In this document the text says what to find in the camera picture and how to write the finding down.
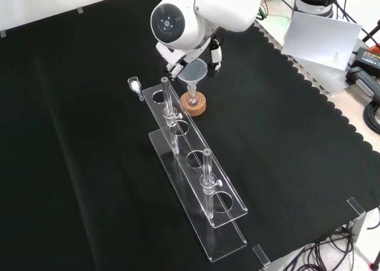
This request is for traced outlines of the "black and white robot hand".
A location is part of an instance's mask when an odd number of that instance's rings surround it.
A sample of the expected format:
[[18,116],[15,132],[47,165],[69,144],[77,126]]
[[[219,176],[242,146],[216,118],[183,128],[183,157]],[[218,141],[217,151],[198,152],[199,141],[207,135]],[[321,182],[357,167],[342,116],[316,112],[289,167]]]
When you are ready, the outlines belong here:
[[210,51],[211,58],[211,61],[207,64],[207,75],[209,77],[214,77],[219,72],[223,60],[221,51],[222,44],[223,39],[219,41],[217,36],[213,36],[208,38],[198,49],[191,49],[189,51],[171,49],[160,42],[156,44],[156,49],[161,57],[167,62],[164,71],[168,78],[170,80],[175,80],[188,64],[193,63],[205,52],[206,48]]

